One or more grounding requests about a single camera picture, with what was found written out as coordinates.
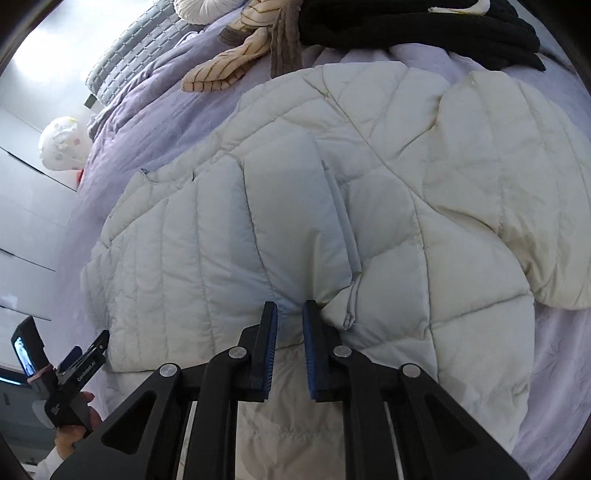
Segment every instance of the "gray quilted headboard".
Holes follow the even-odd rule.
[[[148,63],[173,48],[191,25],[174,11],[173,0],[158,0],[104,53],[86,79],[86,86],[108,105],[131,78]]]

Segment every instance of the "black garment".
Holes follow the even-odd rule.
[[[489,70],[523,64],[545,70],[534,27],[506,0],[491,0],[486,15],[430,13],[431,7],[468,8],[476,0],[304,0],[300,40],[350,50],[423,43],[470,57]]]

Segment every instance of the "beige striped cloth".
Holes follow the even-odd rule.
[[[244,77],[257,58],[271,49],[271,27],[287,0],[251,0],[240,19],[228,25],[220,38],[235,48],[190,70],[184,77],[184,92],[225,90]]]

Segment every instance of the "human hand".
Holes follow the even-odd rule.
[[[95,399],[95,396],[90,392],[82,392],[82,394],[87,403],[90,403]],[[94,408],[90,406],[88,408],[90,410],[90,426],[94,430],[102,423],[102,420]],[[82,440],[85,432],[86,429],[78,425],[68,425],[57,429],[56,449],[62,460],[65,460],[74,453],[74,444],[79,440]]]

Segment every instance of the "bed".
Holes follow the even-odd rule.
[[[542,23],[516,1],[512,3],[520,16],[536,28],[547,71],[514,66],[505,72],[560,105],[591,138],[591,97],[574,66]],[[263,58],[240,82],[223,92],[180,91],[180,79],[189,69],[226,50],[217,35],[236,15],[237,12],[228,14],[201,33],[187,34],[174,49],[139,72],[93,120],[90,134],[95,144],[57,271],[59,302],[53,318],[60,336],[49,345],[50,359],[57,360],[73,343],[85,345],[93,339],[95,332],[87,321],[79,272],[88,262],[106,218],[132,175],[140,169],[153,171],[170,163],[219,126],[243,93],[269,79],[269,59]],[[348,53],[315,46],[305,49],[303,56],[304,67],[398,60],[439,73],[451,83],[471,70],[481,69],[469,59],[419,44],[400,45],[389,51]],[[586,359],[591,311],[565,312],[538,305],[536,319],[529,410],[513,455],[532,480],[545,480],[567,456],[591,413],[591,362]],[[98,409],[103,415],[108,414],[146,376],[147,373],[101,372],[90,386],[98,393]]]

